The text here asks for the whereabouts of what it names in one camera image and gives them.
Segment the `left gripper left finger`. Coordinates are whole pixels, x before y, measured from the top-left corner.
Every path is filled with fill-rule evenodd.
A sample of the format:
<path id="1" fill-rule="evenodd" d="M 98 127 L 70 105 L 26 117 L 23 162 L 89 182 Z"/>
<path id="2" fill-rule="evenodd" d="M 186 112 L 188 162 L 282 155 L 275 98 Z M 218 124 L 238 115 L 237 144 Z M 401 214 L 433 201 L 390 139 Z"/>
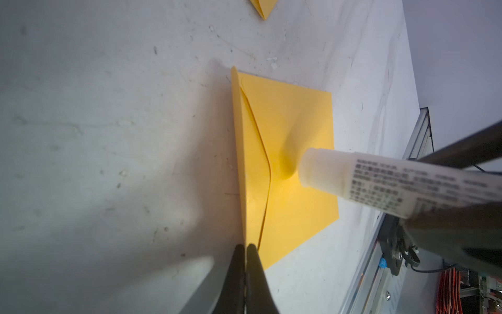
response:
<path id="1" fill-rule="evenodd" d="M 245 248 L 237 245 L 234 249 L 222 290 L 213 314 L 243 314 L 245 292 Z"/>

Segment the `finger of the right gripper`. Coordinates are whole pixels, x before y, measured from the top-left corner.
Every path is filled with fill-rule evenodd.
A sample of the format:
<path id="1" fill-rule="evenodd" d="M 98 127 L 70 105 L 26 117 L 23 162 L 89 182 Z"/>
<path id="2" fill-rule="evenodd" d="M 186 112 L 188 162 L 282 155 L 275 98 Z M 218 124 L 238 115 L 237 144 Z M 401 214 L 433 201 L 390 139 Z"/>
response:
<path id="1" fill-rule="evenodd" d="M 501 202 L 421 213 L 403 228 L 420 248 L 492 277 L 501 276 Z"/>
<path id="2" fill-rule="evenodd" d="M 464 169 L 501 158 L 501 121 L 418 159 L 436 166 Z"/>

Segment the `white glue stick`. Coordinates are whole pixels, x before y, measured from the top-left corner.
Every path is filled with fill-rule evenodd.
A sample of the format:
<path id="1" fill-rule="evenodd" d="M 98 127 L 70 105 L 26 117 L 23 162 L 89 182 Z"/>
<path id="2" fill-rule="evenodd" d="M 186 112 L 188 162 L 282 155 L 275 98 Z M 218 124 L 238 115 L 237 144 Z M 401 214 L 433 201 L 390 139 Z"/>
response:
<path id="1" fill-rule="evenodd" d="M 373 154 L 307 149 L 298 166 L 314 188 L 399 218 L 501 201 L 501 176 Z"/>

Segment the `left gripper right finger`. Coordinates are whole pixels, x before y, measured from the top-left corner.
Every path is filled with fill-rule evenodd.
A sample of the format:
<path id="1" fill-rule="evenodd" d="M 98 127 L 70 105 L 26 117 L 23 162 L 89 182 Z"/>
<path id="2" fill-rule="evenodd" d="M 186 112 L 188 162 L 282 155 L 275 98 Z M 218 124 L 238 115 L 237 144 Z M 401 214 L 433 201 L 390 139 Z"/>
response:
<path id="1" fill-rule="evenodd" d="M 247 247 L 246 276 L 245 304 L 247 313 L 278 314 L 279 311 L 271 295 L 255 244 L 250 244 Z"/>

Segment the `yellow envelope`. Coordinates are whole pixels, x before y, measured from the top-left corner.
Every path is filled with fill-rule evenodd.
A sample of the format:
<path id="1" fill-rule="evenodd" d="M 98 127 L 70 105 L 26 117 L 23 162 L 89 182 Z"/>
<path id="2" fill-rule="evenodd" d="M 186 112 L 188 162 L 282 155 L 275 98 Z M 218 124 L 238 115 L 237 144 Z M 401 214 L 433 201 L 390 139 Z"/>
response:
<path id="1" fill-rule="evenodd" d="M 301 185 L 307 149 L 333 149 L 329 92 L 231 70 L 243 236 L 269 268 L 339 217 L 334 195 Z"/>
<path id="2" fill-rule="evenodd" d="M 275 5 L 277 4 L 277 0 L 250 0 L 253 7 L 256 9 L 258 14 L 261 16 L 263 20 L 267 20 Z"/>

